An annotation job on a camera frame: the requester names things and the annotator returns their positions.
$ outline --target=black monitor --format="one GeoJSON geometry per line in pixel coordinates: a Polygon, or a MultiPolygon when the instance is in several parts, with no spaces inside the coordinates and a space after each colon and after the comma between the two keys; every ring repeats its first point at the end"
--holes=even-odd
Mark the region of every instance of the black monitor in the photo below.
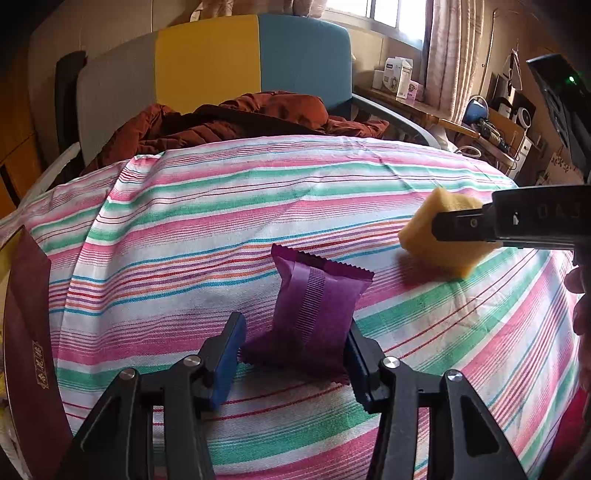
{"type": "Polygon", "coordinates": [[[560,54],[528,60],[550,119],[575,167],[589,181],[591,170],[591,94],[581,76],[560,54]]]}

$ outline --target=finger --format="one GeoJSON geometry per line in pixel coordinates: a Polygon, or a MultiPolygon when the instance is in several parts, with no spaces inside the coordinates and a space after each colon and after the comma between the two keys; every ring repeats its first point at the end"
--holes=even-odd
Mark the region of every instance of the finger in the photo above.
{"type": "Polygon", "coordinates": [[[577,267],[566,274],[564,278],[564,286],[569,292],[584,293],[581,271],[582,269],[577,267]]]}
{"type": "Polygon", "coordinates": [[[591,296],[583,295],[573,310],[573,331],[584,335],[591,330],[591,296]]]}
{"type": "Polygon", "coordinates": [[[591,370],[591,335],[585,334],[579,342],[579,364],[581,369],[591,370]]]}
{"type": "Polygon", "coordinates": [[[583,390],[589,393],[591,390],[591,371],[586,368],[582,368],[579,372],[579,385],[583,390]]]}

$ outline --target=purple snack package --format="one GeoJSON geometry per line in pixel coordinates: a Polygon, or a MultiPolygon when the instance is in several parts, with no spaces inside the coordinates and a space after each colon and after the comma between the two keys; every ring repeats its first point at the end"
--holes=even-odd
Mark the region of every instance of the purple snack package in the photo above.
{"type": "Polygon", "coordinates": [[[355,303],[373,272],[273,244],[281,275],[270,331],[242,347],[243,361],[341,379],[355,303]]]}

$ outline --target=human hand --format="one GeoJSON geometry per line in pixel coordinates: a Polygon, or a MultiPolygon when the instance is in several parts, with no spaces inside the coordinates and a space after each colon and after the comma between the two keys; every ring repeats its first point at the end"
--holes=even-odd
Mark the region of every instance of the human hand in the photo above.
{"type": "Polygon", "coordinates": [[[585,293],[573,311],[573,330],[579,342],[579,383],[591,392],[591,268],[577,267],[564,278],[564,286],[572,293],[585,293]]]}

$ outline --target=bed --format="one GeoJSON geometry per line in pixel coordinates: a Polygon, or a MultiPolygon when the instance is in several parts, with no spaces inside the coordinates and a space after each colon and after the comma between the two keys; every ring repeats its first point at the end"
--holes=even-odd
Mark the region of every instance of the bed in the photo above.
{"type": "MultiPolygon", "coordinates": [[[[236,140],[138,156],[56,187],[0,225],[22,223],[51,259],[50,329],[75,432],[113,377],[168,367],[222,330],[269,328],[280,277],[273,242],[375,272],[362,333],[413,368],[468,377],[530,478],[539,476],[577,384],[571,253],[503,248],[443,282],[397,233],[436,187],[487,202],[512,180],[420,145],[345,137],[236,140]]],[[[378,416],[350,387],[240,364],[207,420],[218,478],[357,479],[378,416]]],[[[425,478],[421,415],[415,477],[425,478]]],[[[154,411],[156,464],[163,415],[154,411]]],[[[157,474],[164,473],[161,466],[157,474]]]]}

